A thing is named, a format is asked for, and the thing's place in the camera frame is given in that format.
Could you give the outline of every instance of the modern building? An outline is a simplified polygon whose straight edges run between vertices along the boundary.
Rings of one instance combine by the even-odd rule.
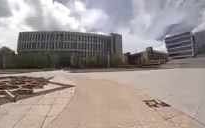
[[[195,56],[205,56],[205,31],[194,33]]]
[[[195,54],[194,35],[192,32],[184,32],[166,37],[165,43],[170,58],[193,57]]]
[[[30,52],[62,52],[80,58],[122,57],[122,36],[68,31],[20,32],[18,54]]]
[[[139,67],[159,66],[168,61],[168,54],[153,50],[152,47],[148,47],[143,52],[134,54],[125,53],[124,58],[128,65],[136,65]]]
[[[165,38],[165,43],[173,59],[205,56],[205,30],[169,36]]]

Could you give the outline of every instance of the low building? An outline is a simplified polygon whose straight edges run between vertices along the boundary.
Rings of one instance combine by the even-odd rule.
[[[124,56],[128,65],[138,67],[158,66],[168,61],[167,53],[153,50],[152,47],[148,47],[145,51],[139,53],[126,53]]]

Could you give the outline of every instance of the sky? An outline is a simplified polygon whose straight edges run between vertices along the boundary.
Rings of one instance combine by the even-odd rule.
[[[138,52],[203,29],[205,0],[0,0],[0,47],[13,50],[22,31],[117,32],[124,52]]]

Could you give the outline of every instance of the lamp post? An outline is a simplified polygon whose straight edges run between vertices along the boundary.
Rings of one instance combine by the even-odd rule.
[[[107,51],[107,68],[110,68],[110,51]]]

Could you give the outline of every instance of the paved plaza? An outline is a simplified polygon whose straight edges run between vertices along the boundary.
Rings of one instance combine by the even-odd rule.
[[[76,89],[73,83],[59,76],[50,81],[57,84],[36,89],[33,95],[20,96],[15,103],[2,104],[0,128],[50,128],[50,123],[65,109]]]
[[[0,128],[205,128],[204,74],[202,69],[15,74],[54,77],[55,84],[35,90],[46,92],[41,95],[1,105]],[[62,85],[73,86],[56,89]],[[170,107],[144,102],[154,99]]]
[[[138,88],[205,124],[205,68],[87,73]]]

